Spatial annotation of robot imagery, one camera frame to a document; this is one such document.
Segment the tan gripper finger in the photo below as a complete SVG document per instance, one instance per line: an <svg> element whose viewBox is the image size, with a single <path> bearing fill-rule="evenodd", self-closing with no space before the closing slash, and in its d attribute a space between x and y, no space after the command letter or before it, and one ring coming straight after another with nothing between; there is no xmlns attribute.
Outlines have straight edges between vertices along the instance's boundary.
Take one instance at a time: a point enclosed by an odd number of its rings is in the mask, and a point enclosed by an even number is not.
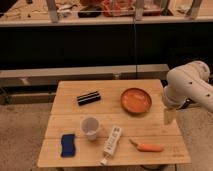
<svg viewBox="0 0 213 171"><path fill-rule="evenodd" d="M164 124L169 125L176 118L176 110L175 109L165 109L164 110Z"/></svg>

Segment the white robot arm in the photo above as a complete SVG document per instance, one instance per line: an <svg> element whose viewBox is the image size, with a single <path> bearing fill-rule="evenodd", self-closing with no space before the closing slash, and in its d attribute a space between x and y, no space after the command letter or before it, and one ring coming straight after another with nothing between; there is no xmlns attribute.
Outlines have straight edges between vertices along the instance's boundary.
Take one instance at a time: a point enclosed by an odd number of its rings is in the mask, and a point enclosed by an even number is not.
<svg viewBox="0 0 213 171"><path fill-rule="evenodd" d="M213 85L209 84L210 69L203 61L193 61L171 69L166 76L167 85L163 88L162 102L164 124L176 118L187 99L213 113Z"/></svg>

